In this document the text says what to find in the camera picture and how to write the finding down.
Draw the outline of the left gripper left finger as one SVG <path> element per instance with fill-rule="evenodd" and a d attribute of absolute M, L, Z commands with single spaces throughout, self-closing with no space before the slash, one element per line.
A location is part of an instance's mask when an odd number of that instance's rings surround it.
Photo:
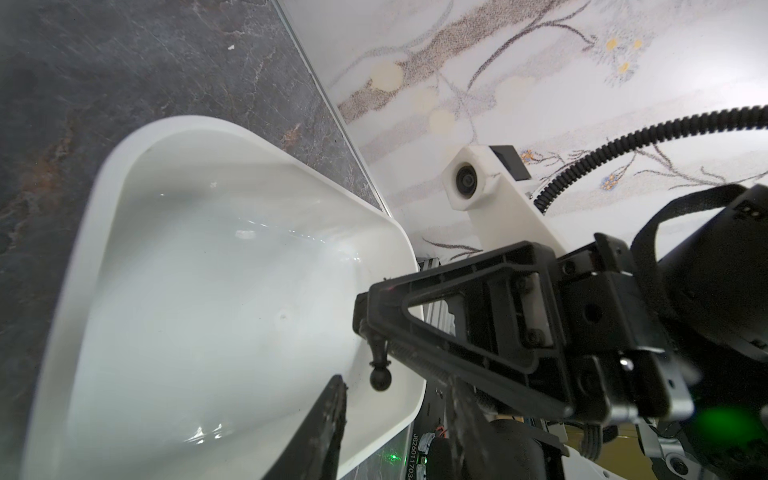
<path fill-rule="evenodd" d="M 346 410 L 347 386 L 334 375 L 263 479 L 336 479 Z"/>

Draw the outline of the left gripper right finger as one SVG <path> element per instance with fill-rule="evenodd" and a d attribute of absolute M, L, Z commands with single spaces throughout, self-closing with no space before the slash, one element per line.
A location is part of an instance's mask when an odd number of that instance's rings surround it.
<path fill-rule="evenodd" d="M 489 422 L 469 386 L 448 380 L 446 416 L 450 450 L 457 479 L 518 479 L 522 472 L 511 437 L 521 423 L 514 419 Z"/>

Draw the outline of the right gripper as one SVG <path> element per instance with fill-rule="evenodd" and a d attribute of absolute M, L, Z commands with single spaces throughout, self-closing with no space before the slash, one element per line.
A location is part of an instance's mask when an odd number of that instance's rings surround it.
<path fill-rule="evenodd" d="M 390 362 L 457 377 L 525 416 L 686 420 L 692 395 L 636 273 L 605 234 L 563 256 L 519 241 L 371 285 L 352 328 L 385 338 Z"/>

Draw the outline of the white plastic tray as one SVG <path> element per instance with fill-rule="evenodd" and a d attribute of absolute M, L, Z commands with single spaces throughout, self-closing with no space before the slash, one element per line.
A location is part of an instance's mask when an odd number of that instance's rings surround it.
<path fill-rule="evenodd" d="M 383 391 L 356 296 L 416 272 L 389 216 L 256 134 L 178 116 L 107 157 L 57 303 L 25 479 L 258 479 L 321 394 L 347 385 L 341 473 L 418 413 Z"/>

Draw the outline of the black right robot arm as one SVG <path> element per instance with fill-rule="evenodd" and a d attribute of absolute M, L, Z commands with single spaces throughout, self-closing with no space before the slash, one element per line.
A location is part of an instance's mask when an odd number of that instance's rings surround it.
<path fill-rule="evenodd" d="M 663 207 L 631 244 L 557 255 L 522 241 L 358 295 L 352 327 L 383 391 L 397 360 L 512 413 L 585 426 L 655 419 L 723 479 L 767 475 L 767 190 Z"/>

